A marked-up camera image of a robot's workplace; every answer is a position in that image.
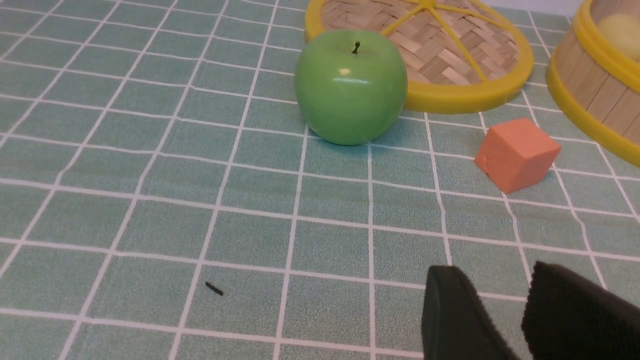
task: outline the orange cube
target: orange cube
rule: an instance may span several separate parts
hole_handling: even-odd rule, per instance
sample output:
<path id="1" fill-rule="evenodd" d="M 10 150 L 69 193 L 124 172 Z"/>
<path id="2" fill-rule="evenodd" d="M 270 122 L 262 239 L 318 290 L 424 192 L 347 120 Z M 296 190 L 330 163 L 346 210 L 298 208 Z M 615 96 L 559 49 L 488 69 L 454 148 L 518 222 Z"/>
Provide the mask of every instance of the orange cube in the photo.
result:
<path id="1" fill-rule="evenodd" d="M 522 118 L 492 126 L 476 156 L 476 165 L 504 193 L 538 184 L 561 146 L 531 120 Z"/>

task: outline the bamboo basket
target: bamboo basket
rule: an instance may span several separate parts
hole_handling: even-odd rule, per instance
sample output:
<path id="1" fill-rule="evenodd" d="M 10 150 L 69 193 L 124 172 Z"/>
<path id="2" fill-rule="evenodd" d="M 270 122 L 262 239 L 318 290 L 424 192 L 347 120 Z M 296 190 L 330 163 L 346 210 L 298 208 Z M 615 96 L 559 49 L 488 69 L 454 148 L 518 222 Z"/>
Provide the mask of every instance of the bamboo basket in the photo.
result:
<path id="1" fill-rule="evenodd" d="M 489 110 L 514 98 L 533 68 L 521 32 L 478 0 L 311 0 L 306 40 L 331 29 L 376 31 L 396 44 L 410 110 Z"/>
<path id="2" fill-rule="evenodd" d="M 640 19 L 640 1 L 581 4 L 551 57 L 547 85 L 560 109 L 585 134 L 640 167 L 640 65 L 609 44 L 596 26 L 617 13 Z"/>

